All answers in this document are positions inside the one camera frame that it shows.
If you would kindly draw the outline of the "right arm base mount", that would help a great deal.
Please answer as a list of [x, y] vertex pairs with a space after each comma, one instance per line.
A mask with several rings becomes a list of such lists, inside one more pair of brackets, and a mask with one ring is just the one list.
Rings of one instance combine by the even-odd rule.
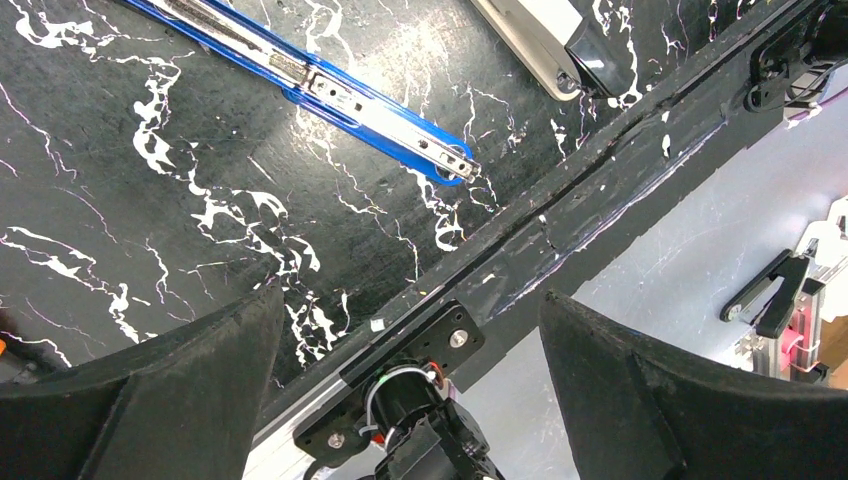
[[847, 3], [815, 1], [755, 51], [745, 108], [754, 113], [809, 109], [847, 64]]

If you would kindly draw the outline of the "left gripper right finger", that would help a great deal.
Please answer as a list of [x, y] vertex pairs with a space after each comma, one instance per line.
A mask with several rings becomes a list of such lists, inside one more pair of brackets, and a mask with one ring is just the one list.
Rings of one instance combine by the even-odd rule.
[[540, 338], [583, 479], [843, 479], [847, 394], [729, 367], [549, 292]]

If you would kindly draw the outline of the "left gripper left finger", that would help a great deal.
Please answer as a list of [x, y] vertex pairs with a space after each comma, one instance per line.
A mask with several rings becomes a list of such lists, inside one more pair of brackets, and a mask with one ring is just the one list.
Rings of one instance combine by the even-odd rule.
[[284, 325], [265, 287], [106, 357], [1, 387], [5, 479], [238, 479]]

